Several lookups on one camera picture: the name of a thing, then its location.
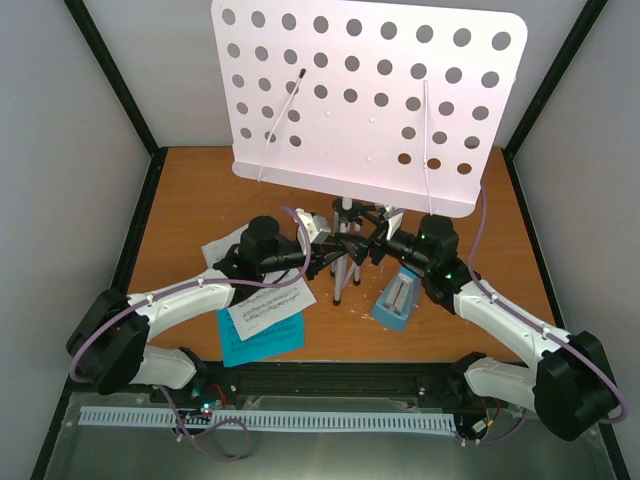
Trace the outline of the blue metronome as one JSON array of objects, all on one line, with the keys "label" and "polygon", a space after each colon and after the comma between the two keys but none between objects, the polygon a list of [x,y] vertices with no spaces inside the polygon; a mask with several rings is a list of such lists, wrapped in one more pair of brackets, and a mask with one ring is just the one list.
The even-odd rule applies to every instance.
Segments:
[{"label": "blue metronome", "polygon": [[401,267],[376,300],[371,316],[383,327],[403,332],[416,309],[420,292],[419,277]]}]

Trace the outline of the blue sheet music page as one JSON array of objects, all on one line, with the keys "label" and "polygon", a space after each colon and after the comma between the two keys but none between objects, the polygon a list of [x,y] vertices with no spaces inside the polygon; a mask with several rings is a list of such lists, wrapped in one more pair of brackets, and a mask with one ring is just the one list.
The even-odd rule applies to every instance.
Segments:
[{"label": "blue sheet music page", "polygon": [[286,318],[247,340],[241,340],[227,309],[216,312],[222,363],[236,367],[302,348],[305,344],[304,317]]}]

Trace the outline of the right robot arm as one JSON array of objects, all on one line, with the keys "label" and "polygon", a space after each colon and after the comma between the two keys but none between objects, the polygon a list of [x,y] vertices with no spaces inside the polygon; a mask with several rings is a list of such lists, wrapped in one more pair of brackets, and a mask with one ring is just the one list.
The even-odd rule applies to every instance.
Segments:
[{"label": "right robot arm", "polygon": [[494,397],[534,412],[557,437],[573,441],[596,423],[618,423],[629,404],[612,378],[601,342],[583,331],[571,334],[508,300],[481,279],[457,252],[451,219],[426,215],[415,234],[400,229],[400,214],[368,206],[363,216],[375,229],[367,252],[374,262],[390,256],[418,274],[430,300],[489,333],[521,365],[488,356],[463,373],[477,396]]}]

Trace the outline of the white sheet music page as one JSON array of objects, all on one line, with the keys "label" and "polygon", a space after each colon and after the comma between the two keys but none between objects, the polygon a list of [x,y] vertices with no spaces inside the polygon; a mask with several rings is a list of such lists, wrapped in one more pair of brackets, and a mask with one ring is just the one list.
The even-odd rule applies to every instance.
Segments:
[{"label": "white sheet music page", "polygon": [[[221,260],[229,248],[240,241],[247,224],[231,234],[201,247],[206,266]],[[246,341],[258,333],[285,320],[316,303],[316,298],[303,279],[280,289],[260,289],[248,300],[229,307],[232,322],[241,340]]]}]

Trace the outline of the white perforated music stand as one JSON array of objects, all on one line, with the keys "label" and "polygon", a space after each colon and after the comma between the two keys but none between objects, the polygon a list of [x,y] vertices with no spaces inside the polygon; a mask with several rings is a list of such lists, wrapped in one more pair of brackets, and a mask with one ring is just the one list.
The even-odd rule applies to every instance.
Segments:
[{"label": "white perforated music stand", "polygon": [[464,218],[528,40],[510,12],[361,1],[210,7],[243,178]]}]

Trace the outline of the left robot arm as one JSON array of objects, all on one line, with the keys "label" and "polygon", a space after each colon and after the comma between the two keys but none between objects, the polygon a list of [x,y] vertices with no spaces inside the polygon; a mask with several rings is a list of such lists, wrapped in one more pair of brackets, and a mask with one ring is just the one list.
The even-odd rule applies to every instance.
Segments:
[{"label": "left robot arm", "polygon": [[281,235],[271,216],[253,218],[222,258],[201,274],[142,294],[101,292],[71,334],[69,375],[109,395],[130,385],[169,387],[186,402],[201,400],[208,378],[186,347],[163,349],[150,340],[201,314],[233,307],[253,295],[310,279],[344,255],[361,262],[369,242],[330,232],[325,218],[298,209],[297,236]]}]

